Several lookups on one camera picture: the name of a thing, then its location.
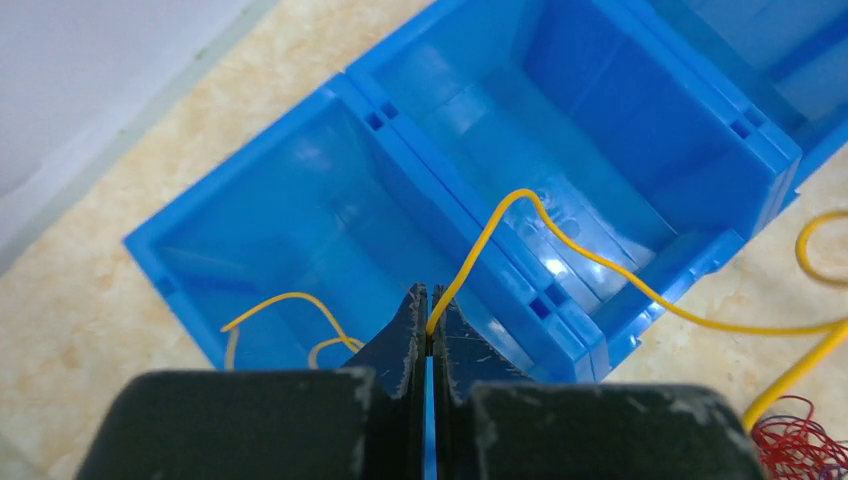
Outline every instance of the plastic storage bin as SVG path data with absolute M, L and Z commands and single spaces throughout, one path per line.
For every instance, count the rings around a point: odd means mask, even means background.
M 800 156 L 617 1 L 441 0 L 348 74 L 479 224 L 530 188 L 566 234 L 669 299 L 779 211 Z M 602 378 L 659 309 L 562 245 L 529 202 L 505 224 L 496 244 Z
M 219 329 L 279 293 L 317 296 L 367 342 L 413 283 L 453 279 L 480 227 L 387 121 L 336 77 L 126 239 L 216 367 L 227 342 Z M 485 250 L 458 301 L 537 378 L 594 380 L 585 345 L 546 333 L 536 312 L 544 302 L 499 249 Z M 309 350 L 336 336 L 301 300 L 240 328 L 237 369 L 306 368 Z M 318 362 L 350 356 L 333 345 Z
M 693 65 L 707 77 L 718 67 L 800 145 L 793 187 L 848 141 L 845 0 L 626 1 L 672 49 L 708 58 L 709 67 Z

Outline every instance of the blue plastic bin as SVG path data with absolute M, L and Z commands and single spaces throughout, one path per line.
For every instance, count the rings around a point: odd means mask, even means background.
M 845 0 L 626 2 L 672 49 L 709 59 L 800 145 L 793 190 L 848 141 Z
M 779 211 L 800 157 L 614 0 L 441 0 L 348 74 L 480 225 L 530 188 L 566 234 L 671 300 Z M 562 245 L 529 202 L 505 224 L 496 244 L 602 378 L 660 309 Z
M 219 329 L 271 296 L 311 293 L 367 342 L 412 284 L 456 275 L 481 229 L 388 121 L 336 77 L 126 239 L 216 367 L 227 342 Z M 594 380 L 586 346 L 567 329 L 554 340 L 556 321 L 539 315 L 553 306 L 497 247 L 458 301 L 540 380 Z M 242 325 L 235 366 L 306 368 L 309 350 L 335 336 L 314 306 L 287 300 Z M 350 356 L 339 344 L 318 362 L 337 367 Z

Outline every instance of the beige tile floor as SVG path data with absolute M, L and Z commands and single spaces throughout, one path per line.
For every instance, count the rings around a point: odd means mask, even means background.
M 125 382 L 150 369 L 208 368 L 121 239 L 427 3 L 281 2 L 0 277 L 0 478 L 71 478 Z M 682 305 L 752 325 L 848 314 L 848 295 L 810 283 L 792 256 L 806 219 L 848 207 L 846 187 L 843 150 Z M 813 243 L 816 261 L 848 273 L 848 222 Z M 643 341 L 611 381 L 706 384 L 741 410 L 814 339 L 728 335 L 665 316 Z M 842 437 L 845 365 L 842 347 L 795 389 Z

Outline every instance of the yellow cable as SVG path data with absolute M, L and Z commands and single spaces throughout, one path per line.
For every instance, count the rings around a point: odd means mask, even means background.
M 545 225 L 547 225 L 548 228 L 550 228 L 551 231 L 554 233 L 554 235 L 556 235 L 557 238 L 559 238 L 569 248 L 571 248 L 578 254 L 588 258 L 589 260 L 619 273 L 628 281 L 630 281 L 636 288 L 638 288 L 645 295 L 647 295 L 648 298 L 661 305 L 669 312 L 672 312 L 685 320 L 714 330 L 749 335 L 799 336 L 829 332 L 829 334 L 818 345 L 816 345 L 815 348 L 813 348 L 809 353 L 802 357 L 795 365 L 793 365 L 789 370 L 787 370 L 783 375 L 781 375 L 765 392 L 763 392 L 756 400 L 754 400 L 754 402 L 751 404 L 751 406 L 748 408 L 748 410 L 742 417 L 742 422 L 745 425 L 745 428 L 748 430 L 753 427 L 754 423 L 756 423 L 756 421 L 765 412 L 769 405 L 774 403 L 781 395 L 783 395 L 783 393 L 786 392 L 788 388 L 795 384 L 810 369 L 820 363 L 828 354 L 830 354 L 830 352 L 832 352 L 840 343 L 842 343 L 842 341 L 845 340 L 846 337 L 848 337 L 848 317 L 834 322 L 821 323 L 817 325 L 803 327 L 747 327 L 708 320 L 706 318 L 683 310 L 682 308 L 677 307 L 673 303 L 663 298 L 662 295 L 657 293 L 645 282 L 643 282 L 639 277 L 631 273 L 626 268 L 614 262 L 611 262 L 599 255 L 596 255 L 581 247 L 580 245 L 576 244 L 565 233 L 563 233 L 562 230 L 559 229 L 559 227 L 557 227 L 556 223 L 554 223 L 554 221 L 548 215 L 548 212 L 545 211 L 545 206 L 539 196 L 532 190 L 526 188 L 522 188 L 510 193 L 500 202 L 500 204 L 498 204 L 497 208 L 495 209 L 495 212 L 492 214 L 491 218 L 489 218 L 488 223 L 486 223 L 486 227 L 483 229 L 483 232 L 480 234 L 480 237 L 477 239 L 477 241 L 471 248 L 471 252 L 468 254 L 465 261 L 463 262 L 459 273 L 451 282 L 445 294 L 433 308 L 433 312 L 430 315 L 429 320 L 427 321 L 428 335 L 432 335 L 435 331 L 439 320 L 447 309 L 447 306 L 450 304 L 451 300 L 453 300 L 453 298 L 456 296 L 460 287 L 462 287 L 462 284 L 465 283 L 465 280 L 471 273 L 471 269 L 477 262 L 477 258 L 480 256 L 483 251 L 483 248 L 485 248 L 486 244 L 491 239 L 495 228 L 497 228 L 507 209 L 509 209 L 509 207 L 512 206 L 513 203 L 515 203 L 521 198 L 527 198 L 531 202 L 533 202 L 533 206 L 536 208 L 536 211 L 538 212 Z M 810 278 L 818 282 L 834 286 L 848 286 L 848 279 L 829 277 L 818 272 L 812 266 L 812 263 L 809 260 L 809 256 L 807 255 L 807 244 L 809 243 L 810 238 L 812 237 L 813 233 L 815 233 L 818 227 L 827 222 L 842 218 L 848 218 L 848 211 L 836 211 L 815 218 L 809 224 L 807 224 L 807 226 L 801 231 L 801 234 L 798 236 L 798 241 L 795 246 L 795 255 L 798 259 L 798 264 L 801 266 L 801 269 L 808 276 L 810 276 Z M 252 315 L 255 315 L 257 312 L 268 307 L 269 305 L 290 298 L 299 298 L 307 300 L 316 307 L 318 307 L 318 309 L 321 310 L 321 312 L 327 317 L 327 320 L 333 326 L 333 329 L 335 329 L 336 333 L 338 333 L 338 337 L 325 340 L 315 345 L 312 350 L 310 350 L 310 368 L 318 368 L 318 352 L 320 352 L 321 349 L 330 345 L 344 343 L 354 353 L 357 352 L 360 348 L 362 348 L 363 343 L 355 338 L 351 338 L 350 336 L 348 336 L 345 333 L 344 329 L 342 329 L 342 327 L 339 325 L 338 321 L 330 312 L 330 310 L 323 303 L 321 303 L 320 300 L 308 293 L 303 292 L 284 293 L 282 295 L 277 295 L 276 297 L 269 298 L 268 300 L 265 300 L 259 305 L 241 314 L 238 318 L 224 326 L 221 331 L 227 332 L 229 330 L 235 329 L 241 322 L 250 318 Z M 230 341 L 228 342 L 227 346 L 226 362 L 228 369 L 232 368 L 232 361 L 235 357 L 235 346 L 237 342 L 238 329 L 235 329 L 232 332 Z
M 834 220 L 848 218 L 848 211 L 839 210 L 814 218 L 807 226 L 801 230 L 798 235 L 798 241 L 795 242 L 795 257 L 798 259 L 798 265 L 813 280 L 839 287 L 848 287 L 848 279 L 835 278 L 823 275 L 810 262 L 810 257 L 807 254 L 807 244 L 816 230 L 825 223 Z M 784 372 L 777 380 L 774 381 L 763 393 L 757 397 L 751 405 L 745 410 L 742 415 L 742 424 L 746 430 L 751 430 L 757 420 L 763 416 L 768 407 L 777 401 L 786 391 L 792 387 L 798 380 L 801 379 L 807 372 L 812 370 L 816 365 L 821 363 L 836 347 L 839 346 L 846 338 L 848 338 L 848 317 L 837 322 L 834 328 L 826 335 L 815 347 L 813 347 L 806 355 L 801 357 L 792 367 Z
M 428 334 L 432 335 L 435 331 L 436 325 L 438 325 L 439 320 L 447 309 L 448 304 L 450 304 L 450 301 L 456 296 L 456 293 L 459 291 L 459 288 L 468 278 L 468 275 L 471 273 L 471 268 L 474 266 L 474 263 L 477 261 L 477 258 L 483 251 L 483 248 L 489 242 L 489 239 L 492 237 L 495 228 L 497 228 L 502 217 L 504 216 L 504 213 L 506 213 L 506 210 L 510 206 L 512 206 L 513 203 L 515 203 L 521 198 L 528 198 L 530 199 L 530 201 L 533 202 L 533 206 L 536 208 L 536 211 L 542 218 L 542 221 L 545 222 L 545 225 L 547 225 L 548 228 L 551 229 L 551 231 L 554 233 L 554 235 L 557 236 L 557 238 L 559 238 L 563 243 L 568 245 L 568 247 L 570 247 L 572 250 L 595 263 L 603 265 L 621 274 L 622 276 L 624 276 L 624 278 L 626 278 L 633 285 L 635 285 L 636 288 L 638 288 L 645 295 L 647 295 L 651 300 L 665 307 L 666 310 L 676 314 L 681 318 L 689 320 L 690 322 L 715 330 L 751 335 L 797 336 L 830 332 L 829 335 L 827 335 L 813 350 L 811 350 L 807 355 L 805 355 L 801 360 L 799 360 L 798 363 L 796 363 L 789 370 L 787 370 L 786 373 L 781 375 L 780 378 L 778 378 L 765 392 L 763 392 L 759 397 L 757 397 L 756 400 L 754 400 L 754 402 L 745 412 L 745 415 L 742 417 L 742 422 L 745 425 L 745 428 L 748 430 L 753 427 L 754 423 L 756 423 L 756 421 L 765 412 L 769 405 L 774 403 L 781 395 L 783 395 L 783 393 L 786 392 L 787 389 L 789 389 L 789 387 L 791 387 L 795 382 L 797 382 L 798 379 L 804 376 L 810 369 L 820 363 L 822 359 L 824 359 L 830 352 L 832 352 L 833 349 L 836 348 L 846 338 L 846 336 L 848 336 L 848 318 L 837 320 L 835 322 L 822 323 L 805 327 L 745 327 L 707 320 L 686 310 L 683 310 L 682 308 L 679 308 L 664 299 L 659 293 L 654 291 L 639 277 L 630 273 L 630 271 L 628 271 L 624 267 L 613 263 L 603 257 L 600 257 L 586 250 L 580 245 L 574 243 L 573 240 L 568 238 L 568 236 L 563 233 L 562 230 L 559 229 L 559 227 L 557 227 L 557 225 L 548 215 L 548 212 L 545 211 L 545 206 L 539 196 L 536 195 L 536 193 L 532 190 L 528 189 L 516 190 L 507 195 L 506 198 L 504 198 L 501 203 L 498 204 L 497 208 L 495 209 L 495 212 L 489 219 L 489 222 L 486 224 L 486 227 L 480 234 L 480 237 L 477 239 L 477 241 L 474 243 L 474 246 L 471 248 L 471 253 L 468 254 L 468 257 L 465 259 L 465 262 L 463 262 L 462 267 L 459 270 L 459 274 L 456 276 L 456 278 L 454 278 L 453 282 L 451 282 L 445 294 L 436 304 L 436 307 L 433 308 L 433 313 L 430 315 L 430 318 L 427 321 Z M 820 274 L 812 266 L 807 255 L 807 243 L 809 242 L 810 237 L 813 235 L 815 230 L 824 223 L 840 218 L 848 218 L 848 211 L 837 211 L 828 213 L 817 217 L 816 219 L 811 221 L 804 228 L 804 230 L 801 231 L 801 234 L 798 237 L 798 242 L 795 248 L 795 254 L 798 257 L 798 264 L 801 266 L 801 269 L 804 270 L 804 272 L 811 278 L 819 282 L 826 283 L 828 285 L 848 286 L 848 280 L 846 279 L 837 279 Z
M 225 332 L 225 333 L 232 330 L 232 333 L 230 333 L 230 339 L 227 342 L 227 354 L 226 354 L 225 360 L 224 360 L 225 368 L 227 370 L 232 370 L 234 368 L 235 350 L 236 350 L 236 345 L 238 344 L 238 328 L 237 327 L 242 322 L 244 322 L 248 318 L 252 317 L 253 315 L 256 315 L 257 313 L 259 313 L 263 309 L 268 308 L 269 306 L 271 306 L 271 305 L 273 305 L 277 302 L 282 302 L 283 300 L 288 300 L 288 299 L 293 299 L 293 298 L 306 300 L 307 302 L 311 303 L 312 305 L 315 305 L 318 308 L 318 310 L 321 310 L 321 313 L 323 313 L 324 316 L 327 317 L 327 321 L 330 322 L 330 325 L 332 325 L 333 329 L 338 334 L 338 337 L 333 338 L 332 340 L 325 340 L 325 341 L 319 343 L 318 345 L 316 345 L 315 347 L 312 348 L 312 350 L 309 352 L 309 368 L 312 368 L 312 369 L 318 368 L 318 360 L 317 360 L 318 352 L 321 351 L 321 349 L 323 349 L 323 348 L 325 348 L 329 345 L 334 345 L 336 343 L 343 343 L 353 353 L 358 352 L 359 349 L 362 348 L 362 345 L 363 345 L 362 342 L 353 338 L 353 337 L 348 336 L 348 334 L 345 333 L 344 329 L 341 327 L 341 325 L 339 325 L 338 320 L 336 320 L 336 317 L 333 316 L 333 313 L 330 312 L 330 309 L 327 308 L 327 306 L 324 305 L 324 303 L 321 302 L 321 300 L 318 300 L 313 295 L 310 295 L 310 294 L 304 293 L 304 292 L 288 292 L 288 293 L 284 293 L 282 295 L 277 295 L 276 297 L 271 297 L 268 300 L 265 300 L 264 302 L 260 303 L 259 305 L 256 305 L 255 307 L 251 308 L 250 310 L 242 313 L 235 320 L 224 325 L 224 327 L 221 328 L 221 332 Z
M 436 330 L 436 325 L 439 323 L 439 320 L 444 314 L 445 310 L 448 307 L 448 304 L 451 300 L 456 296 L 456 293 L 459 291 L 459 288 L 465 283 L 465 280 L 468 278 L 468 275 L 471 273 L 471 268 L 474 266 L 474 263 L 477 262 L 477 257 L 480 256 L 480 253 L 483 251 L 483 248 L 489 242 L 492 234 L 495 232 L 495 228 L 497 228 L 498 224 L 501 221 L 501 218 L 506 213 L 506 210 L 512 206 L 517 200 L 521 198 L 528 198 L 533 202 L 533 206 L 536 207 L 536 211 L 539 213 L 539 216 L 542 218 L 542 221 L 545 222 L 545 225 L 551 229 L 554 235 L 557 236 L 563 243 L 568 245 L 569 248 L 579 253 L 580 255 L 588 258 L 589 260 L 603 265 L 610 270 L 613 270 L 624 278 L 630 281 L 636 288 L 641 290 L 645 295 L 648 296 L 651 300 L 655 301 L 662 307 L 664 307 L 669 312 L 674 313 L 675 315 L 689 320 L 690 322 L 696 323 L 703 327 L 712 328 L 715 330 L 722 330 L 725 332 L 733 332 L 733 333 L 745 333 L 750 335 L 766 335 L 766 336 L 792 336 L 792 335 L 811 335 L 816 333 L 824 333 L 829 332 L 839 324 L 839 321 L 829 322 L 829 323 L 821 323 L 818 325 L 810 325 L 804 327 L 791 327 L 791 328 L 782 328 L 782 327 L 746 327 L 740 325 L 732 325 L 727 323 L 715 322 L 712 320 L 707 320 L 706 318 L 699 317 L 693 313 L 687 312 L 680 307 L 677 307 L 673 303 L 664 299 L 662 295 L 654 291 L 651 287 L 649 287 L 645 282 L 643 282 L 639 277 L 630 273 L 626 268 L 618 265 L 614 262 L 611 262 L 599 255 L 596 255 L 580 245 L 574 243 L 573 240 L 568 238 L 568 236 L 562 232 L 562 230 L 557 227 L 556 223 L 551 219 L 548 215 L 548 212 L 545 211 L 545 206 L 542 204 L 542 200 L 536 195 L 532 190 L 528 190 L 526 188 L 522 188 L 516 190 L 509 195 L 506 196 L 501 203 L 498 204 L 498 207 L 495 209 L 495 213 L 492 214 L 492 217 L 489 219 L 489 222 L 486 224 L 486 227 L 483 229 L 483 233 L 480 234 L 480 237 L 474 243 L 474 246 L 471 247 L 471 253 L 468 254 L 465 261 L 462 264 L 462 267 L 459 269 L 459 274 L 457 274 L 456 278 L 451 282 L 448 289 L 445 291 L 445 294 L 439 299 L 439 302 L 436 304 L 436 307 L 433 308 L 433 313 L 430 315 L 430 319 L 427 321 L 427 333 L 432 335 Z

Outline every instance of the red wire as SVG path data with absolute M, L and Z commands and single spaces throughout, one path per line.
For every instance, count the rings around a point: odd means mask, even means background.
M 776 479 L 841 479 L 848 475 L 848 446 L 830 438 L 813 421 L 815 405 L 797 395 L 781 400 L 797 400 L 809 406 L 804 418 L 774 415 L 761 419 L 751 430 L 760 452 L 760 461 Z

